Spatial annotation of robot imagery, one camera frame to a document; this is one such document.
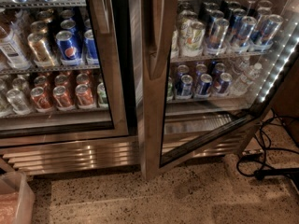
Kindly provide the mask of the glass fridge door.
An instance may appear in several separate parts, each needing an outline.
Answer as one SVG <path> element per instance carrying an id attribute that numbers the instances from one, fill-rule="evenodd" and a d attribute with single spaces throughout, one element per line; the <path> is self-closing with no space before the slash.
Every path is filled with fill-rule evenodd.
<path id="1" fill-rule="evenodd" d="M 118 42 L 115 34 L 111 0 L 1 0 L 1 22 L 7 24 L 30 51 L 31 67 L 17 70 L 9 66 L 1 52 L 1 112 L 2 133 L 33 132 L 44 129 L 47 133 L 76 133 L 100 130 L 127 132 L 124 100 L 121 87 L 121 68 Z M 99 64 L 87 59 L 84 33 L 93 31 Z M 66 66 L 61 62 L 61 52 L 56 43 L 60 31 L 69 31 L 82 45 L 82 64 Z M 38 67 L 34 62 L 27 37 L 31 33 L 46 36 L 56 55 L 58 65 Z M 88 85 L 93 93 L 95 108 L 78 107 L 75 94 L 77 85 Z M 53 97 L 56 86 L 68 88 L 75 108 L 61 111 Z M 35 87 L 48 91 L 53 101 L 49 112 L 38 112 L 30 92 Z M 7 100 L 11 89 L 22 91 L 32 107 L 32 112 L 19 115 Z"/>
<path id="2" fill-rule="evenodd" d="M 299 0 L 140 0 L 142 15 L 143 104 L 140 137 L 159 145 L 169 133 L 212 133 L 254 122 L 257 125 L 278 96 L 284 80 L 298 60 Z M 229 41 L 244 16 L 257 23 L 249 45 L 231 50 Z M 224 52 L 205 53 L 206 38 L 216 19 L 229 22 Z M 182 44 L 192 21 L 205 25 L 200 54 L 185 57 Z M 178 56 L 171 58 L 172 34 L 178 29 Z M 261 74 L 246 93 L 230 93 L 235 80 L 250 65 L 260 63 Z M 212 93 L 215 78 L 229 73 L 233 80 L 225 96 Z M 212 76 L 208 97 L 195 98 L 202 74 Z M 183 75 L 192 77 L 192 97 L 176 98 L 176 85 Z M 168 78 L 173 99 L 167 102 Z"/>

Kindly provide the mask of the stainless fridge bottom grille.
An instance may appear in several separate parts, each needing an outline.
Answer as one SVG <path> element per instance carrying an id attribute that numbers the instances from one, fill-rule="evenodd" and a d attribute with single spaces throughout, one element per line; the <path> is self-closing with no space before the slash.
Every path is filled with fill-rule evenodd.
<path id="1" fill-rule="evenodd" d="M 250 122 L 212 133 L 169 133 L 160 145 L 155 140 L 144 142 L 136 129 L 2 133 L 1 169 L 45 175 L 137 164 L 142 175 L 152 179 L 190 159 L 240 155 L 257 127 Z"/>

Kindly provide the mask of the blue pepsi can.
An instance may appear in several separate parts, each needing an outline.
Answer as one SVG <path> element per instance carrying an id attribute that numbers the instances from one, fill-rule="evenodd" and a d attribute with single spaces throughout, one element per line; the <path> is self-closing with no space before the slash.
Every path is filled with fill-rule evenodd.
<path id="1" fill-rule="evenodd" d="M 233 77 L 229 73 L 221 73 L 213 82 L 212 93 L 216 96 L 225 96 L 229 92 Z"/>
<path id="2" fill-rule="evenodd" d="M 183 75 L 176 85 L 177 99 L 190 99 L 192 97 L 192 77 L 190 75 Z"/>
<path id="3" fill-rule="evenodd" d="M 197 82 L 194 97 L 202 98 L 210 95 L 210 88 L 212 85 L 212 76 L 209 74 L 202 74 Z"/>
<path id="4" fill-rule="evenodd" d="M 61 62 L 66 66 L 82 64 L 82 45 L 78 38 L 69 31 L 60 31 L 56 43 L 61 52 Z"/>

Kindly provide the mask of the blue Pepsi can lower middle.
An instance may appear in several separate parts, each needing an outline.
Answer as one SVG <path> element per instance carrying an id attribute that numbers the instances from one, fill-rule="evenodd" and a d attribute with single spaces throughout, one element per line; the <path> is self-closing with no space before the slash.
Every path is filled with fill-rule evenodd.
<path id="1" fill-rule="evenodd" d="M 202 98 L 210 95 L 210 88 L 212 85 L 212 76 L 209 74 L 202 74 L 197 82 L 194 97 Z"/>

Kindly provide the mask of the red soda can right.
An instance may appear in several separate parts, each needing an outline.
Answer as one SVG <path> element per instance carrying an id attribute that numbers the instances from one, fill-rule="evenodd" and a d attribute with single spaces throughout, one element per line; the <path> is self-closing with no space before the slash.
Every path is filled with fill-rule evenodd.
<path id="1" fill-rule="evenodd" d="M 78 107 L 82 109 L 95 108 L 95 101 L 91 88 L 86 84 L 77 85 L 75 94 L 78 99 Z"/>

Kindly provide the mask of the blue Pepsi can edge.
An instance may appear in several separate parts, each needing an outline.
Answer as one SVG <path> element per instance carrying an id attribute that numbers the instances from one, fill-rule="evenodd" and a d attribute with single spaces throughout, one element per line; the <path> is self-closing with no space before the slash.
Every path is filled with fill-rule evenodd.
<path id="1" fill-rule="evenodd" d="M 92 30 L 87 30 L 84 33 L 84 43 L 85 43 L 85 47 L 87 49 L 88 61 L 92 64 L 99 64 L 98 56 L 97 56 L 97 49 L 95 46 Z"/>

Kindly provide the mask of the blue Pepsi can lower right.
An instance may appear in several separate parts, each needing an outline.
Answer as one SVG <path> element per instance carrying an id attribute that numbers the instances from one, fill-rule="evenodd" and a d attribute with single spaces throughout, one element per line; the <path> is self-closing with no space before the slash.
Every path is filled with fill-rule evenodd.
<path id="1" fill-rule="evenodd" d="M 225 96 L 229 92 L 233 77 L 229 73 L 221 73 L 213 82 L 212 93 L 216 96 Z"/>

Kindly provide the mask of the red soda can middle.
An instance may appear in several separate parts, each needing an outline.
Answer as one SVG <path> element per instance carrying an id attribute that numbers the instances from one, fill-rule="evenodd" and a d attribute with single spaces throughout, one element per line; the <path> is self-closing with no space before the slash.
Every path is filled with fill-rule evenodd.
<path id="1" fill-rule="evenodd" d="M 73 98 L 65 86 L 56 86 L 52 93 L 59 110 L 66 111 L 75 108 Z"/>

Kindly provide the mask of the clear water bottle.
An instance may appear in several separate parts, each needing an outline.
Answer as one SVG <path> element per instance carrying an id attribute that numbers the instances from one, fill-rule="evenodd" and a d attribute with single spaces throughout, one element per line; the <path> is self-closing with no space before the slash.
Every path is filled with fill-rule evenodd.
<path id="1" fill-rule="evenodd" d="M 249 86 L 254 83 L 254 80 L 261 74 L 262 65 L 256 63 L 247 67 L 244 72 L 235 80 L 235 83 L 230 89 L 230 93 L 235 96 L 243 95 L 247 92 Z"/>

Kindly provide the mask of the blue Pepsi can front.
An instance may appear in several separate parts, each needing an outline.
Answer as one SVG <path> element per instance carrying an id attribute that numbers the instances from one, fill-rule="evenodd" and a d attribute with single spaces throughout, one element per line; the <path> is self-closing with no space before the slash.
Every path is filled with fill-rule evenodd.
<path id="1" fill-rule="evenodd" d="M 66 66 L 82 64 L 82 45 L 78 38 L 69 31 L 60 31 L 56 43 L 61 52 L 61 62 Z"/>

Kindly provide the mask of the red soda can left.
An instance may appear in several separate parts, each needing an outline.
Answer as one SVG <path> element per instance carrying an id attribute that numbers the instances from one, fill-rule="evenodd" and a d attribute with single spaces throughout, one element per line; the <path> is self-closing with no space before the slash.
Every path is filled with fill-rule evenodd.
<path id="1" fill-rule="evenodd" d="M 47 90 L 42 87 L 35 87 L 30 92 L 31 99 L 38 112 L 49 112 L 53 109 L 53 101 Z"/>

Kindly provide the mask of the gold soda can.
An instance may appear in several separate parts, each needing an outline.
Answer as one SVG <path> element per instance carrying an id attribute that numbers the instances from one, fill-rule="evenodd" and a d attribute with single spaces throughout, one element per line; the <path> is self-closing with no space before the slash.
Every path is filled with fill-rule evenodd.
<path id="1" fill-rule="evenodd" d="M 58 61 L 50 42 L 45 35 L 41 33 L 31 33 L 27 37 L 28 45 L 34 53 L 34 62 L 38 67 L 54 67 Z"/>

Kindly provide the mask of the silver can lower left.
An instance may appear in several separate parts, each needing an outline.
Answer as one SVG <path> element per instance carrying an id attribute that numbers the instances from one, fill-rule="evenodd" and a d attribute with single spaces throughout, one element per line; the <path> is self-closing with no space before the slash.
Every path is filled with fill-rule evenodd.
<path id="1" fill-rule="evenodd" d="M 18 89 L 11 89 L 7 92 L 7 100 L 13 110 L 19 115 L 27 115 L 32 112 L 32 107 L 25 94 Z"/>

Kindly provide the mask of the clear labelled bottle left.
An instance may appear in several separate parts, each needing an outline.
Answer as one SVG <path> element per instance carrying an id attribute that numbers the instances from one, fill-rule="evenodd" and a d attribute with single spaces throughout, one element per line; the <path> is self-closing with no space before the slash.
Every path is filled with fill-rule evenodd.
<path id="1" fill-rule="evenodd" d="M 27 70 L 31 67 L 30 51 L 18 35 L 5 23 L 0 23 L 0 50 L 11 68 Z"/>

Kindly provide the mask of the clear plastic storage bin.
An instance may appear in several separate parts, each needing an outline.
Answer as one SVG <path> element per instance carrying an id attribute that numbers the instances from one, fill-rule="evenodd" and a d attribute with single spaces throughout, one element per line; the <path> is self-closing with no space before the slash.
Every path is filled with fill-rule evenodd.
<path id="1" fill-rule="evenodd" d="M 0 224 L 31 224 L 34 202 L 25 173 L 0 176 Z"/>

